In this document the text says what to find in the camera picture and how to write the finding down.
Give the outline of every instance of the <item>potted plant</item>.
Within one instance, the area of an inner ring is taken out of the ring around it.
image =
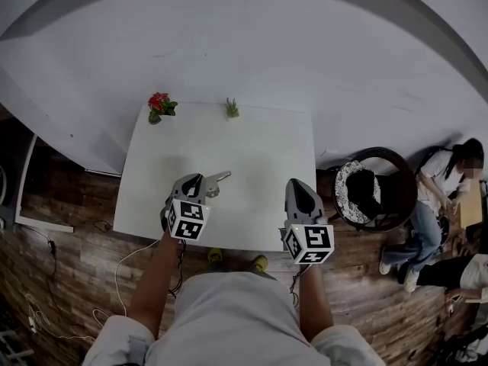
[[[230,101],[229,98],[227,98],[226,115],[228,120],[237,118],[239,116],[239,109],[236,105],[235,98],[232,101]]]
[[[147,102],[151,109],[149,113],[149,123],[152,125],[161,122],[161,115],[171,115],[174,117],[175,107],[178,105],[175,101],[171,101],[168,94],[160,94],[156,92]]]

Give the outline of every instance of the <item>hand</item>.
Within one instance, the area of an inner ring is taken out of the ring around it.
[[[457,258],[461,256],[461,252],[463,250],[463,241],[459,235],[454,236],[452,239],[452,248],[451,248],[451,257]]]
[[[452,202],[448,197],[444,196],[441,199],[441,206],[442,206],[442,209],[444,209],[444,213],[449,214],[451,206],[452,206]]]
[[[456,215],[458,213],[458,209],[459,209],[459,204],[461,202],[456,198],[452,201],[451,205],[452,205],[452,213],[454,215]]]
[[[461,230],[458,236],[461,239],[461,244],[465,246],[467,244],[466,230]]]
[[[463,295],[464,295],[463,289],[448,290],[445,292],[445,300],[452,301],[453,298],[463,297]]]

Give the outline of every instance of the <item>yellow shoe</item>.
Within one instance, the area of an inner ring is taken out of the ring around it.
[[[252,261],[251,266],[260,272],[265,272],[268,267],[268,259],[264,255],[256,256]]]
[[[210,248],[207,253],[207,259],[209,264],[214,262],[223,262],[222,249]]]

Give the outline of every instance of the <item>black and white marker cube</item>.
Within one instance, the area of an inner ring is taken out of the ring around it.
[[[198,241],[207,224],[210,207],[173,199],[166,213],[169,233],[176,239]]]
[[[291,225],[284,244],[296,265],[314,265],[334,252],[332,225]]]

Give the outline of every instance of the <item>white sneaker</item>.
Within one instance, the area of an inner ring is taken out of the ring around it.
[[[386,275],[390,272],[391,265],[387,265],[387,264],[383,263],[383,252],[384,252],[384,247],[381,250],[380,274]]]
[[[413,293],[417,287],[417,281],[419,280],[419,273],[410,269],[406,273],[405,282],[403,283],[403,288],[408,293]]]

